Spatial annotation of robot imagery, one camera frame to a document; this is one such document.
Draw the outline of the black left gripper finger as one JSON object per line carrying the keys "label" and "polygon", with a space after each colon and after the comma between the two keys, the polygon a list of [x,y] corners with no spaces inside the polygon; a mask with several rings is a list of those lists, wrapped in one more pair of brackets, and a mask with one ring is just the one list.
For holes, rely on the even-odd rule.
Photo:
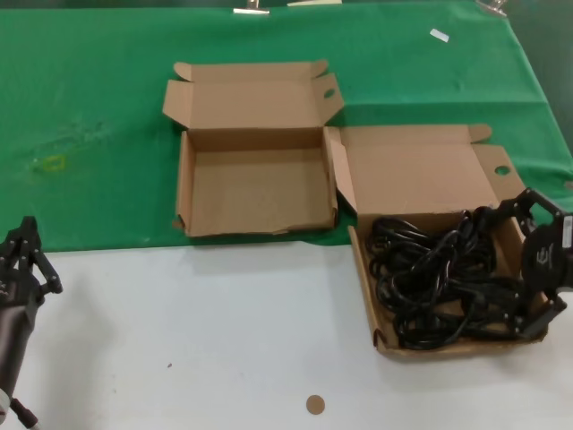
{"label": "black left gripper finger", "polygon": [[42,242],[38,232],[38,223],[34,217],[30,217],[30,246],[35,265],[45,279],[40,289],[43,294],[61,294],[63,286],[59,275],[42,251]]}
{"label": "black left gripper finger", "polygon": [[1,243],[1,267],[13,267],[22,256],[29,253],[31,217],[24,217],[21,225],[10,230]]}

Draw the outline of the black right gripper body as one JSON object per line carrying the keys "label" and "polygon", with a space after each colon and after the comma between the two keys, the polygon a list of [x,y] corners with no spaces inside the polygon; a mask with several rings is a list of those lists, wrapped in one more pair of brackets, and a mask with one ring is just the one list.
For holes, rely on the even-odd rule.
{"label": "black right gripper body", "polygon": [[572,290],[572,216],[535,228],[523,244],[521,274],[532,292]]}

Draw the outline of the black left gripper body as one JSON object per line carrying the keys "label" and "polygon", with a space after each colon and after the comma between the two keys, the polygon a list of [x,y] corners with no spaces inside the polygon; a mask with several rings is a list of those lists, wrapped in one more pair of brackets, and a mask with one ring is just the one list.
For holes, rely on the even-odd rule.
{"label": "black left gripper body", "polygon": [[40,282],[27,263],[1,264],[1,318],[36,319],[44,303]]}

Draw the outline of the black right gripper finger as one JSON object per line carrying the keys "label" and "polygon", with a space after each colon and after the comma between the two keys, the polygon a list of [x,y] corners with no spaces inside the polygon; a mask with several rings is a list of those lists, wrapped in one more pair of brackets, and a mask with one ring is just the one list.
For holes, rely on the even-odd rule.
{"label": "black right gripper finger", "polygon": [[552,322],[566,308],[559,291],[546,289],[541,292],[518,290],[514,293],[513,334],[520,340],[536,340],[546,332]]}
{"label": "black right gripper finger", "polygon": [[526,188],[517,197],[505,199],[496,209],[487,207],[485,211],[485,227],[496,228],[506,219],[515,218],[520,229],[537,229],[532,208],[539,205],[552,216],[551,224],[564,218],[565,211],[544,194],[533,188]]}

